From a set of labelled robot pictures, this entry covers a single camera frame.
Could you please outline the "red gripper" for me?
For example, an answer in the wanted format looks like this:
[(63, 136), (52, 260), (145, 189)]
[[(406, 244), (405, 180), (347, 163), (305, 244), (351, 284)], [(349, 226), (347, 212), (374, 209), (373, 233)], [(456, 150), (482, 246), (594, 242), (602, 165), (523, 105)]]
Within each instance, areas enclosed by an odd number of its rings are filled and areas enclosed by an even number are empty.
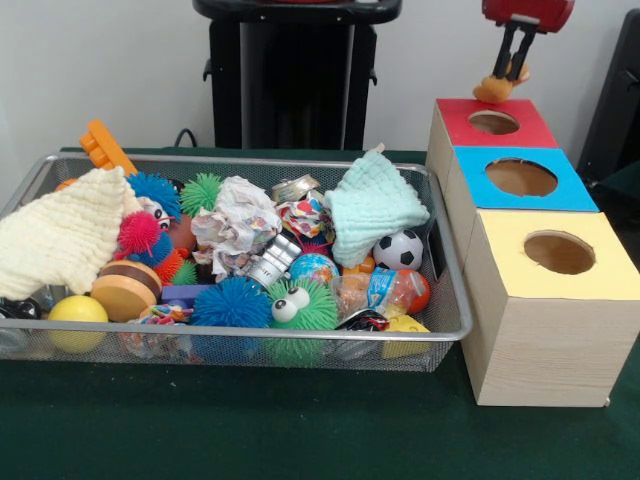
[(516, 31), (516, 25), (513, 22), (534, 25), (541, 33), (557, 33), (567, 23), (574, 5), (574, 0), (483, 0), (484, 16), (504, 27), (504, 35), (492, 75), (495, 78), (505, 78), (509, 65), (509, 81), (526, 81), (530, 76), (526, 57), (535, 39), (536, 31), (524, 33), (518, 50), (511, 57), (511, 47)]

